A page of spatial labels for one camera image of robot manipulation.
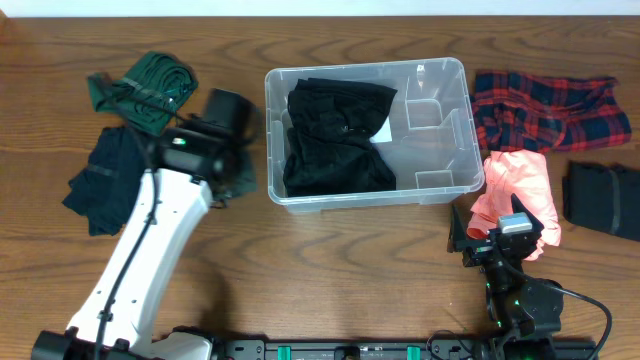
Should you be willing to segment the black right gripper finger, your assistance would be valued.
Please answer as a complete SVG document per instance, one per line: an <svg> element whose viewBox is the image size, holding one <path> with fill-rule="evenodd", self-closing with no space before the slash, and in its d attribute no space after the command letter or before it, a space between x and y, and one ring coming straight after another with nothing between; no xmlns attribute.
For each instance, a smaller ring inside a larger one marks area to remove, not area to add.
<svg viewBox="0 0 640 360"><path fill-rule="evenodd" d="M541 232L544 229L544 225L524 206L515 193L510 196L510 199L513 213L525 214L532 224L533 232Z"/></svg>
<svg viewBox="0 0 640 360"><path fill-rule="evenodd" d="M463 226L457 207L452 205L447 251L449 253L463 252L468 246L469 239L466 234L466 228Z"/></svg>

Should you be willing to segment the dark green garment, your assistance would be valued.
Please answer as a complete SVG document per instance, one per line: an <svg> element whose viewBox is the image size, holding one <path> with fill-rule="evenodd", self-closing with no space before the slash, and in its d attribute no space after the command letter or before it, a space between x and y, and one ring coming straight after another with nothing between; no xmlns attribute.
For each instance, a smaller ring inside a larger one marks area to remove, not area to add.
<svg viewBox="0 0 640 360"><path fill-rule="evenodd" d="M96 112L124 116L139 131L158 136L198 88L195 72L172 54L150 51L121 78L88 77Z"/></svg>

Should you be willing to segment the dark navy garment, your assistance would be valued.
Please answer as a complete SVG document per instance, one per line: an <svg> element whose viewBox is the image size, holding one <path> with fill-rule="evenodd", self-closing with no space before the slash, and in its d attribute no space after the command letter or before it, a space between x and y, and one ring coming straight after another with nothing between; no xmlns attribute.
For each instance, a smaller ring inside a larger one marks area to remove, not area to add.
<svg viewBox="0 0 640 360"><path fill-rule="evenodd" d="M140 180L154 166L154 141L129 128L105 128L62 204L88 219L91 236L115 235L129 220Z"/></svg>

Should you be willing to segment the large black garment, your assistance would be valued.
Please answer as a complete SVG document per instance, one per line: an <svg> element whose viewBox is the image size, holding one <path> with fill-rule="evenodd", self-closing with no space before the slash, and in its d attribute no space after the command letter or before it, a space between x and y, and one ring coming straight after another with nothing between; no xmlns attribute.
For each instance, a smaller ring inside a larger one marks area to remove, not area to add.
<svg viewBox="0 0 640 360"><path fill-rule="evenodd" d="M395 190L396 176L371 138L386 122L396 93L372 83L300 79L288 94L287 195Z"/></svg>

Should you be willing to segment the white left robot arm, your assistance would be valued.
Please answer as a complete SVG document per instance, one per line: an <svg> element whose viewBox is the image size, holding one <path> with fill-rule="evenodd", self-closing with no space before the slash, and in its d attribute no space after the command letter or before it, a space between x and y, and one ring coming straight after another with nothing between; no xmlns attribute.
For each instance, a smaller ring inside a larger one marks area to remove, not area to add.
<svg viewBox="0 0 640 360"><path fill-rule="evenodd" d="M248 162L251 115L209 115L149 142L134 209L92 293L62 333L42 331L34 359L212 359L215 341L190 328L155 340L159 306L201 219L225 206Z"/></svg>

